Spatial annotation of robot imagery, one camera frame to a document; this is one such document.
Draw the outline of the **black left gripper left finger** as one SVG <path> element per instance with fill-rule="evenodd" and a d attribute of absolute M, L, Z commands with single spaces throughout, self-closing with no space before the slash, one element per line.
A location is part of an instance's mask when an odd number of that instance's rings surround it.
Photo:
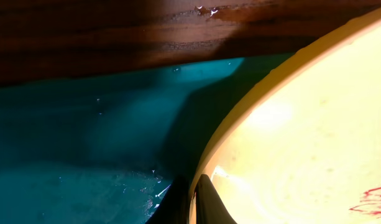
<path fill-rule="evenodd" d="M 177 176 L 146 224 L 188 224 L 190 211 L 188 189 L 189 181 L 181 175 Z"/>

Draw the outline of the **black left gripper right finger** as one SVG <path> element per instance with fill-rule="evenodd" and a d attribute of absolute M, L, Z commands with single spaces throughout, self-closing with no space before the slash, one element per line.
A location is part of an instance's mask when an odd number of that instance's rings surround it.
<path fill-rule="evenodd" d="M 200 176 L 195 193 L 197 224 L 237 224 L 227 211 L 208 175 Z"/>

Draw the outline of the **yellow plate with ketchup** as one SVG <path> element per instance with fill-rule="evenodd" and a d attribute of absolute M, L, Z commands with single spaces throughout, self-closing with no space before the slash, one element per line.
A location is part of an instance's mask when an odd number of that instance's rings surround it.
<path fill-rule="evenodd" d="M 381 223 L 381 8 L 273 69 L 209 140 L 190 223 Z"/>

